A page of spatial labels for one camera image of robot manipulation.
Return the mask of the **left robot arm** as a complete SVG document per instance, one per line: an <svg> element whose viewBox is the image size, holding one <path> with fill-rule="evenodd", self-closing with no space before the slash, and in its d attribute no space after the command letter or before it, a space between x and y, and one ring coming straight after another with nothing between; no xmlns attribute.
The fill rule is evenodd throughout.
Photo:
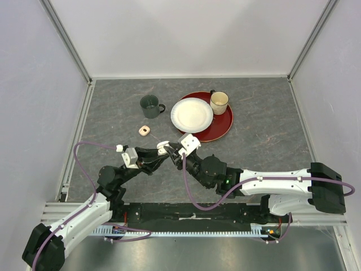
<svg viewBox="0 0 361 271"><path fill-rule="evenodd" d="M38 224L32 231L22 260L33 270L60 270L72 250L103 223L123 218L122 185L140 173L151 175L168 158L164 148L130 148L118 145L123 165L103 166L93 194L73 212L46 226Z"/></svg>

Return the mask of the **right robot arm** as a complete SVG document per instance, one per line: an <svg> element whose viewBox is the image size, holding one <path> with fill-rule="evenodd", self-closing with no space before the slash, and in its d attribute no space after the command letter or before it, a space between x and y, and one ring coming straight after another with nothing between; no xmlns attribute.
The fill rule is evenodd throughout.
<svg viewBox="0 0 361 271"><path fill-rule="evenodd" d="M265 204L258 208L258 215L264 222L308 208L339 215L346 212L345 183L323 163L290 172L256 172L228 167L214 155L202 159L178 143L168 143L164 149L183 175L190 174L223 199L262 194Z"/></svg>

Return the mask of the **white earbud case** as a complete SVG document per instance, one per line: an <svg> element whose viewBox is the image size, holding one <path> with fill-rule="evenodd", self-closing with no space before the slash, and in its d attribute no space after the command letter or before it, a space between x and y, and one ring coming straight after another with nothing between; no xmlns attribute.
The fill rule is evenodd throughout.
<svg viewBox="0 0 361 271"><path fill-rule="evenodd" d="M165 150L165 147L169 147L169 141L163 141L157 144L157 153L158 155L165 155L167 154L167 151Z"/></svg>

